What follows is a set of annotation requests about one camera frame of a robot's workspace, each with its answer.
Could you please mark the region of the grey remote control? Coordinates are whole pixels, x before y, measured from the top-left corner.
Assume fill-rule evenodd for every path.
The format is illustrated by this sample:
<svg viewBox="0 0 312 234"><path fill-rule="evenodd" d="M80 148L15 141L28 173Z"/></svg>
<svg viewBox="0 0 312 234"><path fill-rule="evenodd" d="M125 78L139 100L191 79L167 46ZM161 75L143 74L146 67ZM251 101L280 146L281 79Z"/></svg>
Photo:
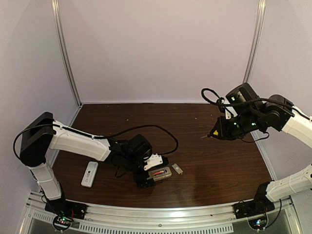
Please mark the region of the grey remote control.
<svg viewBox="0 0 312 234"><path fill-rule="evenodd" d="M170 178L172 176L171 169L169 167L163 167L148 172L148 180L152 179L154 182L163 179Z"/></svg>

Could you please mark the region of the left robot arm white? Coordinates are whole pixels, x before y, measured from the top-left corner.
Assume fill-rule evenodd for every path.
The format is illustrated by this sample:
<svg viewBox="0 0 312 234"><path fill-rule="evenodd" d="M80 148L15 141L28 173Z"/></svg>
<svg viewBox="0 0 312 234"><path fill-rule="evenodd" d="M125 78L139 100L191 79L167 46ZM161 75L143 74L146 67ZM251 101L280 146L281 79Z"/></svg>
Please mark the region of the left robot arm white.
<svg viewBox="0 0 312 234"><path fill-rule="evenodd" d="M87 156L132 173L146 172L163 163L161 156L152 153L151 144L140 134L130 140L92 135L63 125L54 120L50 112L40 115L18 137L21 147L14 154L34 174L49 201L60 200L63 195L46 160L49 149Z"/></svg>

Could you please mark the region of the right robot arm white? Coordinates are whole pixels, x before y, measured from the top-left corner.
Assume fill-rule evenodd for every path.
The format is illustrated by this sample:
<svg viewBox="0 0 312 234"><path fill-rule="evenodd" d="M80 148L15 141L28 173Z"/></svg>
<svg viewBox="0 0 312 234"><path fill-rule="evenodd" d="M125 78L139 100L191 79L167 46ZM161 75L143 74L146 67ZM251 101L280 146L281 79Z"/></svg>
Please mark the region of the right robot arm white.
<svg viewBox="0 0 312 234"><path fill-rule="evenodd" d="M260 97L248 83L232 89L225 98L210 88L201 90L202 98L219 108L223 114L217 118L208 136L219 140L243 140L245 135L259 131L268 134L272 128L312 146L312 118L282 95ZM312 166L308 165L280 180L259 186L255 200L275 202L312 187Z"/></svg>

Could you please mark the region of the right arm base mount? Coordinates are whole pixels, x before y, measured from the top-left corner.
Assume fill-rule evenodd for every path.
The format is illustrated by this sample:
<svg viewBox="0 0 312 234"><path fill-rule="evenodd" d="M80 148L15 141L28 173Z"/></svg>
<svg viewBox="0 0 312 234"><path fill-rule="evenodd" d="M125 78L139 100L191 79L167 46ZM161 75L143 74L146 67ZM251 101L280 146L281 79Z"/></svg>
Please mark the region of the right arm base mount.
<svg viewBox="0 0 312 234"><path fill-rule="evenodd" d="M241 219L273 211L275 205L267 199L253 199L235 203L233 209L236 219Z"/></svg>

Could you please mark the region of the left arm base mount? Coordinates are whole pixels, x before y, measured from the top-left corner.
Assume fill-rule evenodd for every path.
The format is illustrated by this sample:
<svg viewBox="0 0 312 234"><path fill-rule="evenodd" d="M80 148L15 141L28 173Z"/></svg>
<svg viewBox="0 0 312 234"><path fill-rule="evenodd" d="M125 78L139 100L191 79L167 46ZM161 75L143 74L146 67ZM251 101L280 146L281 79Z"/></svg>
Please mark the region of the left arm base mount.
<svg viewBox="0 0 312 234"><path fill-rule="evenodd" d="M65 201L64 204L56 204L53 202L47 202L45 205L45 211L52 212L56 215L60 215L67 218L84 219L87 210L87 205L79 202Z"/></svg>

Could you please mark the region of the yellow handled screwdriver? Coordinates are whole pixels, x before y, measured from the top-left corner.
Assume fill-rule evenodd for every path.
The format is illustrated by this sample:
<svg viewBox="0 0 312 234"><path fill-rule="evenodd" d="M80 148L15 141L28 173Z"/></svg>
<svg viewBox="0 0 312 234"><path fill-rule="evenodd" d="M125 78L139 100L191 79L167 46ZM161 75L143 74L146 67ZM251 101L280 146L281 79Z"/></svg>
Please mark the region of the yellow handled screwdriver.
<svg viewBox="0 0 312 234"><path fill-rule="evenodd" d="M219 136L218 131L214 131L214 132L208 133L207 135L201 136L200 138L201 138L201 139L210 138L210 137L212 137L212 138L218 138L218 136Z"/></svg>

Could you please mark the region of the grey battery cover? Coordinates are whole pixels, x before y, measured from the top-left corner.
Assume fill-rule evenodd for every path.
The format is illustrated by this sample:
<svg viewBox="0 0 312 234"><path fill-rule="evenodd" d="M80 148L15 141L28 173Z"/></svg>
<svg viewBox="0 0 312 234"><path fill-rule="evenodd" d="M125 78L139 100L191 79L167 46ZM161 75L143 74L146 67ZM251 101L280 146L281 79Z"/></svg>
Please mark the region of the grey battery cover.
<svg viewBox="0 0 312 234"><path fill-rule="evenodd" d="M172 168L179 174L182 175L183 174L183 170L175 163L172 165Z"/></svg>

